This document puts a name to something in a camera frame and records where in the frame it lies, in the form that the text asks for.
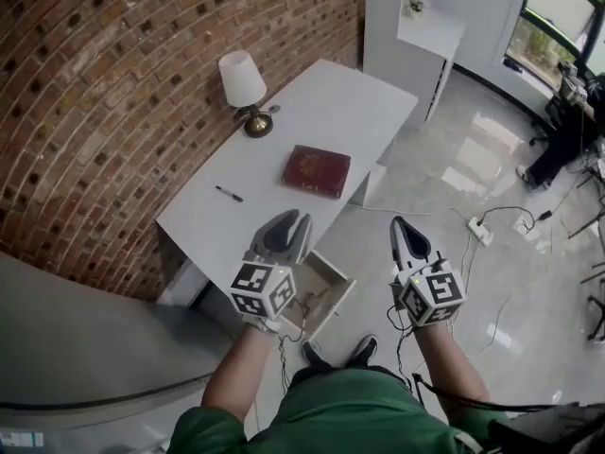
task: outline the table lamp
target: table lamp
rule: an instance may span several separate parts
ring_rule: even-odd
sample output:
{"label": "table lamp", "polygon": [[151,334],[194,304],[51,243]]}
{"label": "table lamp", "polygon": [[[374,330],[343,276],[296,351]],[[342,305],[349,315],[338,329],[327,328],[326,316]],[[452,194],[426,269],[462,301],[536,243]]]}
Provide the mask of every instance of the table lamp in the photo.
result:
{"label": "table lamp", "polygon": [[236,50],[218,61],[227,102],[250,113],[244,131],[251,138],[261,138],[273,129],[270,113],[261,113],[256,103],[267,93],[267,85],[249,52]]}

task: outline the black pen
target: black pen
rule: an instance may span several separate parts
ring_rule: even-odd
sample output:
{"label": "black pen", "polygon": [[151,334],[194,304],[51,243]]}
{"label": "black pen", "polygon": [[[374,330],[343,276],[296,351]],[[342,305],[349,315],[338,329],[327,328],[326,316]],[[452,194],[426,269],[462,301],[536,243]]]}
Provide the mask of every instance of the black pen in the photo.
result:
{"label": "black pen", "polygon": [[230,192],[229,190],[223,188],[222,186],[216,186],[216,190],[220,190],[221,192],[223,192],[225,195],[229,195],[232,199],[234,199],[235,201],[244,201],[244,199],[242,199],[241,197],[238,197],[237,195],[235,195],[233,192]]}

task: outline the brass lamp base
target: brass lamp base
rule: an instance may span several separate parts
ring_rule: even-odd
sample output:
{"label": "brass lamp base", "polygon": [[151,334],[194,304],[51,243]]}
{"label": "brass lamp base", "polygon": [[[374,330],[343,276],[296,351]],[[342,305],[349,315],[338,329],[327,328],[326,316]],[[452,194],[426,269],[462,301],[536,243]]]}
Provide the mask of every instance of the brass lamp base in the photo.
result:
{"label": "brass lamp base", "polygon": [[244,123],[244,131],[250,138],[262,138],[273,130],[271,113],[261,113],[251,106],[251,117]]}

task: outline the green shirt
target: green shirt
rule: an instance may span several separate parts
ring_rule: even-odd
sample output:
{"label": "green shirt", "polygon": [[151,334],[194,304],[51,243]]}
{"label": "green shirt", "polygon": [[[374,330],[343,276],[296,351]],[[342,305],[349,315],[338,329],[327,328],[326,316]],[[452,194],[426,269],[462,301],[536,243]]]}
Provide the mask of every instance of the green shirt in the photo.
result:
{"label": "green shirt", "polygon": [[487,424],[498,415],[469,410],[450,427],[428,414],[396,378],[348,369],[292,389],[269,428],[250,441],[230,413],[193,408],[179,419],[168,454],[472,452],[466,445],[473,439],[485,445]]}

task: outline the white lampshade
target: white lampshade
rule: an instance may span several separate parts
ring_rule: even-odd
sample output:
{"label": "white lampshade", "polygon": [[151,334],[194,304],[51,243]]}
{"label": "white lampshade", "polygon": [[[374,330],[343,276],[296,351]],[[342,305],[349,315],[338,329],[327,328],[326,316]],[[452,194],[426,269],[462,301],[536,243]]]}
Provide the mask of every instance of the white lampshade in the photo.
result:
{"label": "white lampshade", "polygon": [[243,108],[260,101],[267,92],[267,85],[258,72],[250,52],[236,50],[218,61],[227,102],[235,108]]}

